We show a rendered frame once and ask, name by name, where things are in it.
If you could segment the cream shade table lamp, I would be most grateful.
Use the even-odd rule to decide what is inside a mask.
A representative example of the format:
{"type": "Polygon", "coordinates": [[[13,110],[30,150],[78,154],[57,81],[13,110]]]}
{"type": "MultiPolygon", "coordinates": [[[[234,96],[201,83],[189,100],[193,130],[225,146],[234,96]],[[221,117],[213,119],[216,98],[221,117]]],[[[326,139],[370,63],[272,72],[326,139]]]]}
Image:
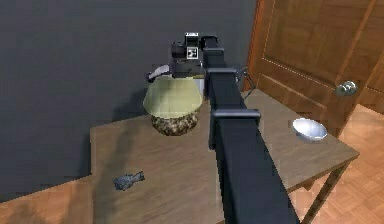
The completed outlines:
{"type": "Polygon", "coordinates": [[[143,100],[155,130],[165,136],[182,136],[197,125],[203,103],[193,78],[157,78],[143,100]]]}

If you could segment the white bowl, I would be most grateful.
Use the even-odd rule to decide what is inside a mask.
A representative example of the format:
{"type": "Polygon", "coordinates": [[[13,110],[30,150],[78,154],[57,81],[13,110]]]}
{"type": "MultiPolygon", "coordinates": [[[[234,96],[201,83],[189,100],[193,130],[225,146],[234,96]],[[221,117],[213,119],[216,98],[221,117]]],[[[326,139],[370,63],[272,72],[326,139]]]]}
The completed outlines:
{"type": "Polygon", "coordinates": [[[327,129],[321,123],[307,118],[295,119],[292,128],[299,138],[308,142],[321,141],[328,135],[327,129]]]}

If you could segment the silver round door knob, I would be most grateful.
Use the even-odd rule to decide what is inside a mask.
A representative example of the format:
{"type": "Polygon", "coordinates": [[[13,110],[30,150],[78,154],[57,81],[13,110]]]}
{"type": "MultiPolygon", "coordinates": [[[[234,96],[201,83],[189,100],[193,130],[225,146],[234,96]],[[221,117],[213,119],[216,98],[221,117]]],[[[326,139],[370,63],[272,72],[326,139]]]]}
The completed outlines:
{"type": "Polygon", "coordinates": [[[335,88],[335,94],[338,96],[351,96],[357,91],[358,86],[353,81],[346,81],[335,88]]]}

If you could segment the small grey lumpy object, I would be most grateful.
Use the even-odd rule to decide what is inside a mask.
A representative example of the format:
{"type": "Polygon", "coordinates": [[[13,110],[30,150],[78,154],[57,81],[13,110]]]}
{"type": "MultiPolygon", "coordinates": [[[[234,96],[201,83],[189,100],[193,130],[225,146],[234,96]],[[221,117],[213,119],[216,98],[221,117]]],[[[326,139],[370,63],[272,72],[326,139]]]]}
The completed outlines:
{"type": "Polygon", "coordinates": [[[145,176],[142,171],[136,174],[125,174],[119,176],[113,180],[114,186],[116,190],[127,190],[132,187],[136,182],[144,181],[145,176]]]}

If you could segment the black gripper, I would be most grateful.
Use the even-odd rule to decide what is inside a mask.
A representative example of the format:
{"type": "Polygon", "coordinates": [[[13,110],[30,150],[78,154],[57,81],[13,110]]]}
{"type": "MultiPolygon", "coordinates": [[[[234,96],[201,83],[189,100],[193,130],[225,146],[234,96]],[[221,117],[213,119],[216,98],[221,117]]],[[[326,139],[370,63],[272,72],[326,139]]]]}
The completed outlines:
{"type": "Polygon", "coordinates": [[[169,66],[157,67],[145,75],[145,80],[153,83],[158,77],[171,76],[171,74],[174,78],[193,77],[202,74],[202,64],[198,40],[173,42],[169,66]]]}

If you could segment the brown wooden table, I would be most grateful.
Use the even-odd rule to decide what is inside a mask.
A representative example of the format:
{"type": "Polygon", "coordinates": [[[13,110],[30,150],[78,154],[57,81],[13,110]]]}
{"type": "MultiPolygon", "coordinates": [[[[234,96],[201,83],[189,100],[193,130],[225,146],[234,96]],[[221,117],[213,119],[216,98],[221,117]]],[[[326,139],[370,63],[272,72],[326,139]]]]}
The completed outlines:
{"type": "MultiPolygon", "coordinates": [[[[300,224],[310,224],[358,152],[333,136],[300,139],[297,115],[260,90],[246,104],[262,113],[258,129],[300,224]]],[[[91,131],[93,217],[89,224],[225,224],[215,151],[208,148],[209,107],[180,137],[159,134],[147,116],[91,131]],[[113,180],[142,171],[123,191],[113,180]]]]}

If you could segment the brown wooden room door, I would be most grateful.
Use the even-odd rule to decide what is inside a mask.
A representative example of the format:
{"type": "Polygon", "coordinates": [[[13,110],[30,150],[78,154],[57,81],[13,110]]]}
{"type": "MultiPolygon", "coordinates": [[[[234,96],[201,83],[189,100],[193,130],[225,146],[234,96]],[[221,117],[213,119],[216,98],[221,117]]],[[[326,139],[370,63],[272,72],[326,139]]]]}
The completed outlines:
{"type": "Polygon", "coordinates": [[[258,0],[248,53],[256,87],[337,137],[384,59],[384,0],[258,0]],[[353,81],[354,95],[335,88],[353,81]]]}

